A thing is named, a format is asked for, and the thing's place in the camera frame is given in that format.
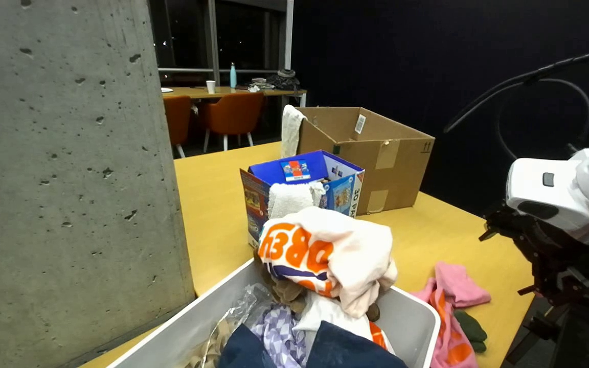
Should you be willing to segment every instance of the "pink cloth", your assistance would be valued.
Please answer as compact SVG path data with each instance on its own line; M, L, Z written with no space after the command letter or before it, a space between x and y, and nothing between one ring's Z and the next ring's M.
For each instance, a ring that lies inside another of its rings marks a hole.
M432 368L476 368L476 353L454 316L454 307L483 305L491 296L472 282L463 266L453 263L437 263L433 277L417 296L440 315Z
M458 263L435 263L435 282L458 309L485 305L491 301L491 294L479 288L476 282L467 274L467 267Z

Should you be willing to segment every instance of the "cloth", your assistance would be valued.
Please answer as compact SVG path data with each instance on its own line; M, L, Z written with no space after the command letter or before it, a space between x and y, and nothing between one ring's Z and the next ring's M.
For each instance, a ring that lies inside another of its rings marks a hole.
M234 335L234 321L219 321L210 336L187 357L184 368L218 368L224 348Z
M274 361L261 340L239 324L221 352L219 368L274 368Z
M339 296L348 315L363 316L380 285L388 288L397 277L391 246L388 226L310 207L271 219L257 256L271 274L323 296Z
M280 219L306 207L320 207L326 187L320 180L304 183L272 183L268 199L268 217Z
M271 309L264 318L250 324L264 343L277 368L299 368L306 355L304 335L294 330L292 313L287 307Z
M458 309L491 301L491 294L479 288L467 267L458 263L437 263L435 280Z
M288 307L292 313L303 313L306 290L299 283L291 282L288 277L272 275L259 262L257 253L254 252L254 266L257 267L259 275L271 283L271 292L279 305Z
M377 343L323 321L314 340L310 368L406 368Z
M417 294L428 301L440 315L440 335L433 350L432 368L476 368L474 350L454 316L457 301L463 307L488 302L463 266L437 263L433 277Z
M304 115L297 109L292 103L283 108L280 116L280 145L283 154L297 154L299 148L299 129Z
M467 310L461 310L461 309L457 309L454 315L461 323L461 328L470 339L474 352L483 353L486 350L486 345L485 345L486 332L481 327L481 323L474 316L470 316Z
M368 318L371 318L373 323L377 323L377 321L380 318L380 309L379 309L377 302L371 305L371 309L368 309Z
M337 324L337 327L341 327L354 335L371 339L371 340L379 343L380 348L392 352L392 345L388 343L384 330L377 323L371 323L371 318L367 315L351 316L346 310L341 310L337 301L310 292L306 294L306 309L300 313L294 328L297 330L317 330L322 321L334 323L334 324Z

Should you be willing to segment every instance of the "wooden table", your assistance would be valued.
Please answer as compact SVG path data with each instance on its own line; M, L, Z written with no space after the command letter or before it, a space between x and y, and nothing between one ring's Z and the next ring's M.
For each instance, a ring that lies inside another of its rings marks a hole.
M224 97L227 93L246 93L250 89L246 88L230 88L230 85L218 85L215 93L208 93L208 89L204 85L201 88L163 88L163 93L184 93L191 96L192 99L218 99ZM299 105L306 105L306 89L261 89L264 96L280 96L280 97L299 97Z
M174 161L192 280L199 292L215 285L252 256L238 169L279 154L280 145L271 142ZM527 285L531 274L516 245L506 237L481 243L483 219L424 191L411 209L364 214L363 219L392 229L397 285L410 292L424 288L437 262L467 266L476 283L493 296L493 302L469 309L488 332L486 352L479 355L479 365L501 365L531 299L518 296L518 288ZM133 339L89 365L106 365L137 340Z

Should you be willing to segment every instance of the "window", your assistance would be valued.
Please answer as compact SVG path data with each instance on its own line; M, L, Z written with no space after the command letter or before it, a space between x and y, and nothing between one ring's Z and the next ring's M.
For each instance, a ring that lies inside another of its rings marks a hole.
M291 64L294 0L148 0L161 79L201 82Z
M221 2L218 7L219 64L239 70L279 70L284 12Z

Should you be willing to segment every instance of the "cardboard box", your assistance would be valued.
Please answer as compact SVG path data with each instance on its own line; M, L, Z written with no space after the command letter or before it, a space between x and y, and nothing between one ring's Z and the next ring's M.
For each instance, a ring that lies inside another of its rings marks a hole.
M413 207L433 136L363 105L299 108L299 150L326 148L367 169L359 214Z
M255 246L268 220L272 183L326 180L327 189L322 207L357 217L364 169L327 150L310 150L250 165L250 169L239 169L239 176L246 191L250 245Z
M264 275L250 260L213 290L154 328L144 340L115 359L111 368L184 365L187 357L208 339L215 323L242 299L243 288L255 282L264 283ZM440 330L437 313L402 288L391 288L379 296L379 307L379 324L391 339L395 353L410 368L432 365Z

